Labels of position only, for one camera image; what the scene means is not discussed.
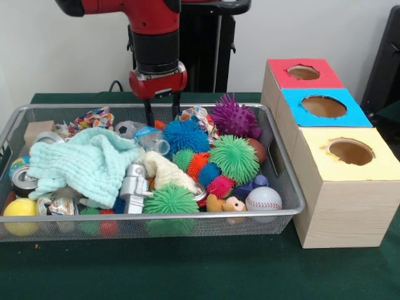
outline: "baseball stitching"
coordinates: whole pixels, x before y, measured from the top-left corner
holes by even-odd
[[[282,206],[280,206],[280,205],[278,205],[276,203],[270,203],[270,202],[260,203],[260,202],[253,201],[253,200],[251,200],[249,198],[246,198],[246,202],[249,205],[252,205],[252,206],[254,206],[256,208],[274,208],[276,210],[282,209]]]

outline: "green ball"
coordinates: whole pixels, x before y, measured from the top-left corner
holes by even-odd
[[[185,187],[167,184],[145,200],[145,214],[198,213],[199,207],[194,194]],[[192,231],[193,219],[161,219],[146,223],[146,231],[152,237],[187,236]]]
[[[236,136],[221,136],[210,150],[210,163],[215,163],[226,177],[237,182],[238,186],[256,177],[260,165],[256,151],[249,143]]]
[[[87,207],[82,211],[80,211],[79,214],[87,216],[93,214],[100,214],[100,212],[96,208]],[[100,227],[99,221],[81,221],[79,223],[79,228],[81,228],[81,231],[90,236],[97,236],[99,234],[99,227]]]
[[[174,154],[172,157],[172,162],[177,165],[179,169],[186,173],[193,156],[194,152],[192,149],[183,149]]]

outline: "red box top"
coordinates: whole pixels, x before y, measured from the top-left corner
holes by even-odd
[[[281,89],[342,89],[343,83],[325,59],[268,59]]]

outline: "pink spiky ball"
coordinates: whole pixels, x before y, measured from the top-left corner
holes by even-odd
[[[207,192],[217,196],[218,199],[224,199],[229,196],[234,185],[233,179],[220,175],[208,185]]]
[[[232,134],[240,138],[258,139],[262,129],[257,127],[256,115],[244,104],[239,105],[228,94],[221,97],[221,101],[216,103],[211,114],[212,120],[219,129],[221,135]]]

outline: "metal basket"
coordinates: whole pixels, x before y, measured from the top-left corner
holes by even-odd
[[[195,104],[182,105],[182,109]],[[211,110],[212,104],[199,104]],[[104,104],[36,104],[20,107],[15,110],[0,136],[2,158],[0,160],[0,206],[3,207],[11,183],[8,170],[11,163],[21,156],[28,155],[24,143],[24,133],[29,122],[50,121],[56,123],[74,121],[78,116],[88,111],[105,106]],[[135,120],[145,123],[144,108],[140,104],[110,104],[115,116],[114,123],[125,120]],[[279,234],[288,225],[292,216],[304,209],[304,196],[299,186],[293,167],[288,158],[282,139],[268,108],[260,104],[246,104],[255,112],[259,125],[263,128],[260,142],[267,149],[269,156],[262,165],[260,173],[269,180],[282,198],[282,210],[258,212],[199,212],[196,214],[114,214],[96,216],[32,216],[32,217],[0,217],[0,241],[52,241],[75,239],[102,238],[150,238],[148,231],[151,223],[157,220],[167,220],[162,236],[180,236],[181,232],[172,230],[176,224],[194,223],[186,236],[234,236],[247,234]],[[170,106],[154,104],[154,117],[166,123],[171,121]],[[241,222],[230,224],[228,218],[240,217]],[[35,223],[38,230],[28,236],[15,236],[5,227],[4,223],[18,223],[17,226],[32,226]],[[104,227],[112,226],[117,231],[104,234]]]

